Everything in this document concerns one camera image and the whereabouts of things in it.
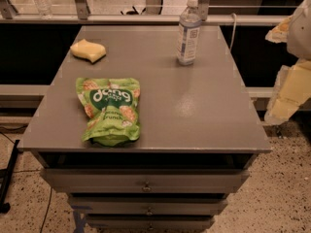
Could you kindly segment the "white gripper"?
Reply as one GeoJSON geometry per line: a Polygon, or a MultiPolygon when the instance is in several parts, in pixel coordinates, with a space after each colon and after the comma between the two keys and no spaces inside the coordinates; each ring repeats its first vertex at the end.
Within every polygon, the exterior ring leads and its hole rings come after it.
{"type": "Polygon", "coordinates": [[[289,53],[306,59],[299,59],[292,67],[283,65],[278,72],[264,121],[280,125],[311,98],[311,0],[303,0],[293,16],[269,30],[265,39],[276,44],[287,42],[289,53]]]}

